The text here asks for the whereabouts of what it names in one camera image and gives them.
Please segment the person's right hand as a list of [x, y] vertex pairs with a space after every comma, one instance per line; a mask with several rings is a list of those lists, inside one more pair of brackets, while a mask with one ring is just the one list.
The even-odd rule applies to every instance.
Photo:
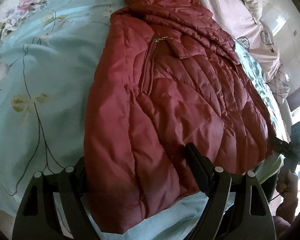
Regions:
[[283, 197], [276, 215], [292, 224], [298, 206], [298, 176], [285, 165], [279, 171], [276, 190]]

